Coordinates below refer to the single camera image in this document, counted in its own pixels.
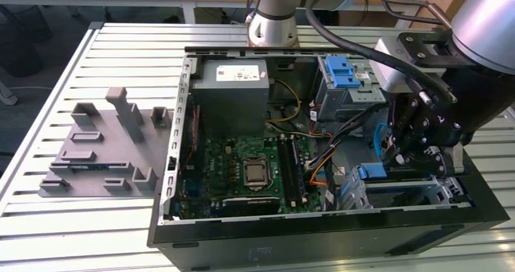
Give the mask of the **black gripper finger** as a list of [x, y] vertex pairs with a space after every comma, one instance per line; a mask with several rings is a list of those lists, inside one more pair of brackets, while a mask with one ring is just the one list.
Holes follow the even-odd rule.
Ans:
[[401, 144], [396, 147], [396, 161], [417, 171], [433, 176], [447, 175], [447, 156], [439, 147], [416, 141], [413, 144]]
[[384, 163], [399, 164], [396, 147], [416, 141], [428, 144], [425, 133], [431, 126], [432, 105], [425, 104], [413, 93], [400, 93], [388, 106], [387, 123], [391, 128], [391, 146], [384, 152]]

